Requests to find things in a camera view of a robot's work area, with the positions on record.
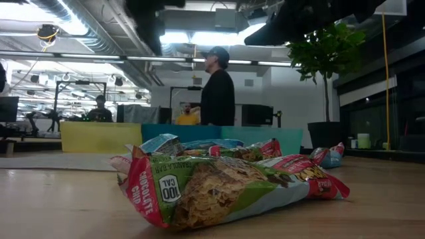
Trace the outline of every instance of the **black planter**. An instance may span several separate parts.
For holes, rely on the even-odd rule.
[[[313,149],[318,147],[330,148],[343,142],[340,122],[309,123],[308,131]]]

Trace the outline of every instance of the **green plant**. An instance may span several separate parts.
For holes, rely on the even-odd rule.
[[[292,59],[291,67],[298,67],[301,81],[312,79],[315,84],[316,73],[323,76],[326,99],[326,121],[329,121],[329,96],[327,80],[333,73],[344,76],[361,67],[359,45],[365,41],[361,31],[349,29],[345,23],[332,24],[325,29],[309,33],[304,40],[288,45]]]

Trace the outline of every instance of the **blue panel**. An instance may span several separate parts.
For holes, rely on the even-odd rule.
[[[171,124],[143,124],[141,126],[143,142],[157,137],[162,133],[177,135],[182,143],[202,139],[221,138],[221,128],[217,126]]]
[[[283,155],[299,153],[303,138],[302,129],[284,129],[271,127],[222,127],[223,139],[239,139],[245,146],[276,138]]]

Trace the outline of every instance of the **wooden table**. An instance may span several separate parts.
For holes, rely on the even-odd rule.
[[[192,232],[150,226],[115,173],[0,169],[0,238],[425,238],[425,165],[346,157],[347,200],[305,200]]]

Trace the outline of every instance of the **yellow panel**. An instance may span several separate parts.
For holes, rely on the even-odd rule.
[[[141,144],[139,123],[61,122],[62,150],[67,153],[127,153]]]

